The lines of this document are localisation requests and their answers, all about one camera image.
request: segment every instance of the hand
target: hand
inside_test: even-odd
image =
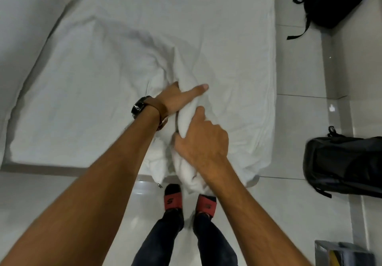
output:
[[[206,180],[211,169],[219,169],[227,161],[228,134],[219,125],[206,121],[204,108],[199,106],[186,137],[175,133],[174,148]]]
[[[187,92],[180,92],[178,82],[168,86],[156,99],[161,101],[168,109],[169,115],[182,109],[196,97],[203,95],[208,90],[208,85],[203,84],[194,87]]]

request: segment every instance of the foot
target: foot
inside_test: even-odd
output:
[[[166,212],[173,209],[182,211],[182,191],[179,185],[171,183],[166,187],[164,202]]]
[[[196,203],[196,214],[206,214],[210,219],[213,218],[216,211],[216,197],[199,195],[198,202]]]

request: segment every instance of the brown leather strap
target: brown leather strap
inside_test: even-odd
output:
[[[167,123],[167,119],[169,117],[169,111],[168,111],[167,107],[161,101],[159,101],[159,100],[157,100],[157,99],[155,99],[153,97],[147,97],[143,101],[143,103],[146,104],[146,105],[153,106],[155,109],[157,109],[159,111],[160,122],[159,122],[159,126],[158,126],[158,129],[157,129],[157,131],[159,131]]]

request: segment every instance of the person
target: person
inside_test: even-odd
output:
[[[155,102],[171,115],[207,89],[208,85],[200,85],[180,92],[174,83]],[[162,117],[155,104],[144,106],[116,142],[30,225],[0,265],[102,265],[146,151],[159,124],[164,123]],[[184,138],[175,133],[173,145],[217,197],[247,265],[310,265],[242,185],[227,160],[227,132],[206,121],[203,107],[196,109]],[[133,265],[169,264],[174,239],[183,227],[180,196],[178,186],[166,188],[165,214],[144,241]],[[215,201],[202,196],[197,206],[194,232],[201,261],[203,265],[234,265],[236,254],[211,222]]]

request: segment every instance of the forearm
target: forearm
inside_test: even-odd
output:
[[[33,222],[2,266],[101,265],[158,123],[158,111],[147,107]]]
[[[208,184],[227,215],[247,265],[310,265],[242,185],[228,160],[214,166],[220,168],[209,172],[227,174],[209,177]]]

